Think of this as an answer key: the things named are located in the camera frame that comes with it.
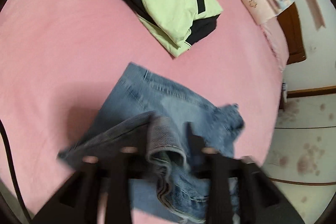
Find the denim shorts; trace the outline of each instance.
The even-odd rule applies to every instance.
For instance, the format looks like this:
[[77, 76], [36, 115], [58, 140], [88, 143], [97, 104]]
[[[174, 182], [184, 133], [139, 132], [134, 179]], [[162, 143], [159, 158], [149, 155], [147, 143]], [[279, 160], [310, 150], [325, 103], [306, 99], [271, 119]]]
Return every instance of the denim shorts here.
[[[201, 223], [205, 220], [209, 181], [197, 179], [189, 172], [197, 162], [189, 150], [185, 122], [192, 122], [194, 134], [203, 137], [207, 146], [233, 157], [233, 142], [244, 127], [237, 105], [216, 107], [188, 88], [130, 63], [89, 130], [75, 145], [61, 151], [59, 157], [77, 169], [84, 155], [111, 158], [119, 151], [122, 138], [146, 130], [147, 160], [157, 175], [157, 199], [175, 215]], [[145, 183], [134, 182], [142, 187], [135, 191], [144, 193], [144, 187], [149, 185], [144, 186]], [[236, 211], [236, 180], [230, 179], [230, 189]], [[160, 207], [151, 194], [148, 193], [151, 201], [143, 206], [134, 200], [135, 193], [132, 204], [177, 221], [163, 216], [161, 208], [155, 212], [150, 209]]]

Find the wire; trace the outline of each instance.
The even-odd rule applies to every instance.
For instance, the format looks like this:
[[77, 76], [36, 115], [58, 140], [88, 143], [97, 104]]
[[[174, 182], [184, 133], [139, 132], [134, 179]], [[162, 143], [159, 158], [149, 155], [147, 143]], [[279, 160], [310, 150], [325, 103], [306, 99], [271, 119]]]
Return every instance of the wire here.
[[336, 181], [334, 182], [299, 182], [299, 181], [290, 181], [290, 180], [282, 180], [282, 179], [275, 179], [269, 178], [272, 181], [288, 183], [288, 184], [296, 184], [296, 185], [306, 185], [306, 186], [328, 186], [328, 185], [336, 185]]
[[15, 190], [15, 193], [16, 193], [16, 196], [17, 196], [17, 200], [19, 201], [19, 204], [21, 206], [23, 214], [25, 215], [26, 219], [30, 223], [32, 221], [32, 219], [31, 219], [31, 217], [29, 215], [29, 212], [26, 208], [26, 205], [23, 201], [23, 198], [22, 198], [22, 195], [21, 195], [21, 192], [20, 192], [20, 188], [19, 188], [19, 184], [17, 183], [14, 164], [13, 164], [13, 158], [12, 158], [12, 154], [11, 154], [11, 147], [9, 146], [9, 141], [8, 141], [8, 138], [7, 138], [6, 130], [5, 130], [5, 127], [4, 127], [1, 119], [0, 119], [0, 133], [1, 133], [3, 143], [5, 145], [10, 176], [12, 177], [12, 182], [13, 182], [13, 185], [14, 185], [14, 190]]

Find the bed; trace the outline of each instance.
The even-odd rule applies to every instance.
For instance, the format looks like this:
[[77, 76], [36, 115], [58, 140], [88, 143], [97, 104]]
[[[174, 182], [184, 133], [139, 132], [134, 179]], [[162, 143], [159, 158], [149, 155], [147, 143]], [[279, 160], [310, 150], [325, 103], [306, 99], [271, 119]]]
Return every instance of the bed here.
[[[218, 1], [223, 13], [216, 30], [176, 59], [122, 0], [7, 1], [0, 12], [0, 117], [33, 213], [72, 173], [56, 159], [58, 151], [85, 132], [130, 61], [215, 105], [237, 103], [246, 128], [235, 157], [251, 155], [263, 163], [282, 73], [241, 1]], [[0, 177], [13, 191], [2, 142]], [[135, 223], [152, 218], [139, 211], [135, 216]]]

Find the black cable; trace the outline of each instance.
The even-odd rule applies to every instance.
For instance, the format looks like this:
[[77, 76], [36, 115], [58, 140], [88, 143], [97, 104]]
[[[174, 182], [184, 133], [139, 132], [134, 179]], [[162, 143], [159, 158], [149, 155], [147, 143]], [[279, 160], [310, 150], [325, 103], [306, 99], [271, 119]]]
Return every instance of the black cable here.
[[10, 171], [10, 175], [12, 177], [12, 182], [13, 182], [13, 185], [14, 185], [14, 190], [15, 190], [15, 193], [16, 193], [16, 196], [17, 196], [17, 200], [19, 201], [19, 204], [21, 206], [23, 214], [25, 215], [26, 219], [30, 223], [32, 221], [32, 219], [31, 219], [31, 217], [29, 215], [29, 212], [26, 208], [26, 205], [23, 201], [23, 198], [22, 198], [22, 195], [21, 195], [21, 192], [20, 192], [20, 188], [19, 188], [19, 185], [17, 183], [14, 164], [13, 164], [13, 158], [12, 158], [12, 154], [11, 154], [11, 147], [9, 146], [9, 141], [8, 141], [8, 138], [7, 138], [6, 130], [5, 130], [5, 127], [3, 126], [3, 123], [1, 121], [1, 119], [0, 119], [0, 133], [1, 133], [3, 143], [5, 145], [9, 171]]

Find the pink bed sheet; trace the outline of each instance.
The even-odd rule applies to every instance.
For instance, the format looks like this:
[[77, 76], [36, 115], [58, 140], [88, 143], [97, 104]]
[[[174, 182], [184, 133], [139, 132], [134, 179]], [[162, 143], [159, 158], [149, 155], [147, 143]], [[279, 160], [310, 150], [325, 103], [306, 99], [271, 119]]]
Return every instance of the pink bed sheet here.
[[[0, 117], [23, 198], [36, 213], [71, 174], [57, 153], [77, 140], [130, 61], [215, 105], [238, 103], [236, 157], [262, 164], [282, 75], [240, 0], [218, 0], [217, 29], [173, 59], [121, 0], [8, 0], [0, 13]], [[0, 142], [0, 177], [13, 190]], [[135, 212], [136, 223], [150, 216]]]

